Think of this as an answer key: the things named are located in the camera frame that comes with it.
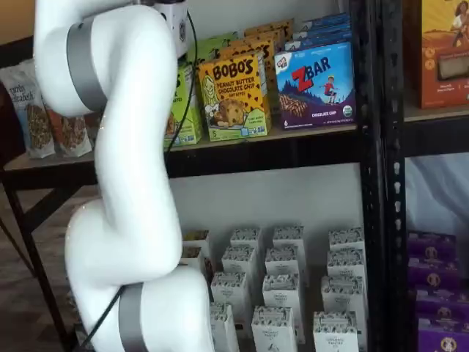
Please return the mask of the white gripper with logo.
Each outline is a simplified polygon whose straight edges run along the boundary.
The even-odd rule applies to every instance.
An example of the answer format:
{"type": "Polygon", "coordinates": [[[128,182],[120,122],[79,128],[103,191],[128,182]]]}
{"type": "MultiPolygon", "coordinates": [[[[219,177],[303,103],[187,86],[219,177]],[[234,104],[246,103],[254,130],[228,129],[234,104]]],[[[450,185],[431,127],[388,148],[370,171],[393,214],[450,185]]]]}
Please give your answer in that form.
{"type": "Polygon", "coordinates": [[[186,2],[155,2],[153,7],[166,19],[176,45],[177,57],[183,58],[188,51],[188,4],[186,2]]]}

